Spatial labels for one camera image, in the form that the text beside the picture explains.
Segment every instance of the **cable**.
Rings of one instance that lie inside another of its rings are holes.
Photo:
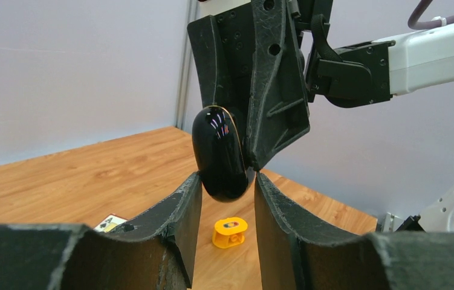
[[[435,19],[432,21],[419,22],[419,18],[432,2],[433,0],[421,0],[419,2],[408,19],[409,28],[414,30],[426,30],[454,23],[454,15],[446,17],[444,21],[443,19]]]

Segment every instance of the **black mounting bracket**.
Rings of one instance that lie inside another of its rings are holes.
[[[326,41],[328,27],[324,15],[312,17],[317,54],[307,67],[308,101],[320,94],[336,106],[353,108],[390,100],[389,47],[395,42],[363,42],[334,50]]]

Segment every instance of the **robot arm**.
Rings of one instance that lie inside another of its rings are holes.
[[[225,171],[214,175],[243,179],[252,169],[259,171],[309,132],[308,103],[316,95],[336,106],[354,108],[454,81],[454,16],[417,22],[430,2],[420,2],[410,18],[416,18],[412,25],[440,27],[336,49],[327,41],[332,0],[202,2],[205,16],[188,25],[202,105],[222,108],[221,115],[231,119],[224,125],[233,121],[235,130],[229,132],[237,141],[213,147],[211,142],[206,146],[193,142],[195,156],[201,156],[200,171],[221,169]],[[305,61],[300,47],[308,31],[314,43]],[[198,121],[196,131],[205,132]],[[202,120],[204,127],[224,127],[216,125]],[[228,139],[224,132],[212,133]],[[214,152],[218,146],[232,155],[198,154]],[[236,171],[231,164],[237,164]]]

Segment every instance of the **glossy black object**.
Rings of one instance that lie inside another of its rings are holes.
[[[223,107],[208,106],[193,122],[193,149],[200,178],[208,194],[221,202],[240,198],[255,176],[243,159],[242,118],[237,117]]]

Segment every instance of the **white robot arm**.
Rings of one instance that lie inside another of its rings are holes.
[[[454,82],[454,24],[373,42],[389,40],[396,41],[389,47],[391,94]]]

